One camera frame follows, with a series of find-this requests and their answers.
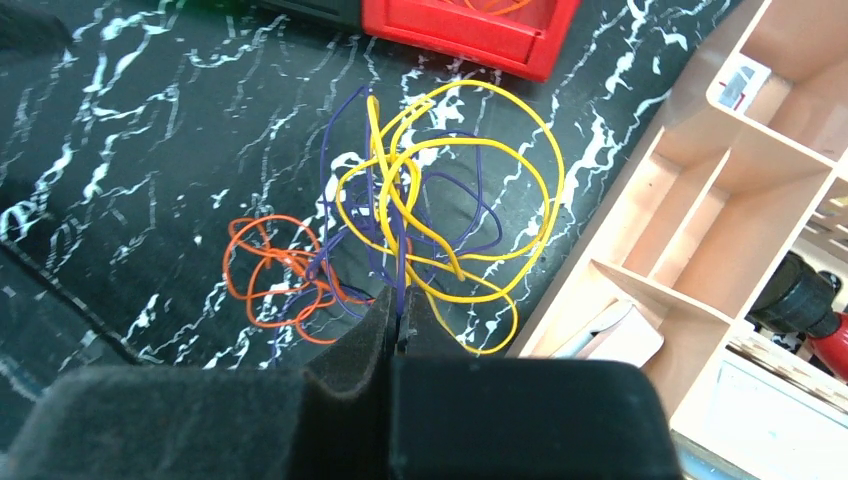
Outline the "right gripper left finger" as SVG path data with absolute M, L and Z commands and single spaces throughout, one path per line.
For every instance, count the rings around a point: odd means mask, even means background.
M 396 294 L 304 365 L 86 367 L 12 443 L 5 479 L 383 479 Z

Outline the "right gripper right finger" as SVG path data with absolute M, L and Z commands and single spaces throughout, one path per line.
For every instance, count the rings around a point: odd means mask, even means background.
M 617 361 L 474 357 L 422 289 L 399 297 L 393 479 L 679 479 L 653 385 Z

